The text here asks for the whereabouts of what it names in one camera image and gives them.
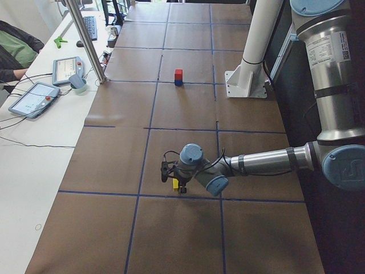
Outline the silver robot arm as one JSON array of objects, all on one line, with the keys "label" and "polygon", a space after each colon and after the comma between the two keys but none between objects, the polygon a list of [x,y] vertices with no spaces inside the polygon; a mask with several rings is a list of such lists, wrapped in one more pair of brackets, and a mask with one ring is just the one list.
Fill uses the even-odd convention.
[{"label": "silver robot arm", "polygon": [[291,1],[292,23],[281,47],[290,41],[305,44],[313,81],[312,105],[321,132],[301,147],[227,157],[215,162],[205,158],[197,144],[187,144],[179,159],[161,164],[161,179],[173,180],[175,191],[186,193],[196,179],[218,196],[232,176],[278,176],[298,170],[321,170],[334,186],[347,191],[364,189],[364,121],[359,109],[358,88],[352,77],[347,26],[349,1]]}]

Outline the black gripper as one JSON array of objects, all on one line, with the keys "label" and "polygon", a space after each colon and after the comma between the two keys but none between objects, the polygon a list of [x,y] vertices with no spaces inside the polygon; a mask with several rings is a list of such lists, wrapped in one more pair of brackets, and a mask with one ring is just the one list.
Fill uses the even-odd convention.
[{"label": "black gripper", "polygon": [[191,171],[175,170],[174,178],[180,184],[180,193],[186,193],[186,184],[192,180],[194,173]]}]

